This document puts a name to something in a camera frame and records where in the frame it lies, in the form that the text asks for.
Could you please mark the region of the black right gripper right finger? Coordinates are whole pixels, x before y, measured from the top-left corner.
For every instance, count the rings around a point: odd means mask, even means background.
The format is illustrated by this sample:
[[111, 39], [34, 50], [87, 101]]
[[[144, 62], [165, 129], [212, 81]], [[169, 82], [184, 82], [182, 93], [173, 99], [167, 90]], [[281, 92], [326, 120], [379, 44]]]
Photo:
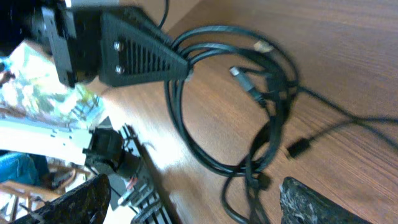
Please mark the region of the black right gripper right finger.
[[284, 178], [279, 188], [282, 224], [365, 224], [368, 222], [293, 177]]

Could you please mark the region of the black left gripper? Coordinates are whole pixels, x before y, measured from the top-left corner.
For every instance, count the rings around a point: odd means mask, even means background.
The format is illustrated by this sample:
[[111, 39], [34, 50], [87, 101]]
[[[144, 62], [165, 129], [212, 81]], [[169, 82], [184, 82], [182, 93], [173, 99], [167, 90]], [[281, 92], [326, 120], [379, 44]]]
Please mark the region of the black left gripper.
[[60, 83], [74, 87], [98, 79], [119, 87], [183, 80], [190, 64], [139, 6], [40, 1], [33, 28], [52, 53]]

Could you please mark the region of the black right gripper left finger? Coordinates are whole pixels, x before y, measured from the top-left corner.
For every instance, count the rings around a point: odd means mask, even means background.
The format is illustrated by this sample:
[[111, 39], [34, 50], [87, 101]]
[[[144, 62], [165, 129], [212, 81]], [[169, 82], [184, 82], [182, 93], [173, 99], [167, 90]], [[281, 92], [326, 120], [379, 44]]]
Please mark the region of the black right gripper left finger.
[[111, 199], [108, 176], [99, 174], [14, 224], [103, 224]]

